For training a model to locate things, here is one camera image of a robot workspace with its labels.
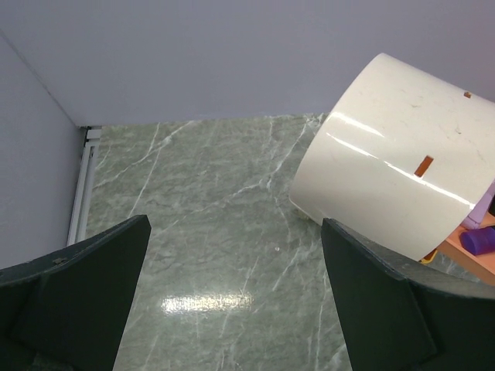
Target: glossy white surface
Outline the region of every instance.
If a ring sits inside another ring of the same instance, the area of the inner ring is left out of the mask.
[[[420,260],[495,179],[495,104],[390,56],[340,98],[295,176],[292,203]],[[414,173],[433,158],[422,177]]]

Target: purple cylinder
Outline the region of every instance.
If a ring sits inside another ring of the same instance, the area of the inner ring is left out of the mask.
[[[487,226],[480,230],[467,230],[460,235],[464,249],[472,255],[481,255],[495,251],[495,226]]]

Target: marble tabletop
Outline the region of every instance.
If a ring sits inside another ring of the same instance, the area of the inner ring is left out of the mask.
[[[152,224],[115,370],[351,370],[319,227],[288,200],[324,117],[104,129],[88,236]]]

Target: gray wall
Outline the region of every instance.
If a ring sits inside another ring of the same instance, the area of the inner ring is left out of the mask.
[[[386,52],[495,98],[493,0],[2,0],[78,124],[329,111]]]
[[[0,268],[66,246],[83,140],[0,37]]]

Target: orange shelf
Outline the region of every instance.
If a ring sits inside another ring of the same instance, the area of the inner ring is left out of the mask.
[[[494,225],[495,216],[486,213],[480,228]],[[495,286],[495,252],[474,256],[464,250],[459,235],[465,230],[466,228],[458,226],[437,249],[475,274],[481,281]]]

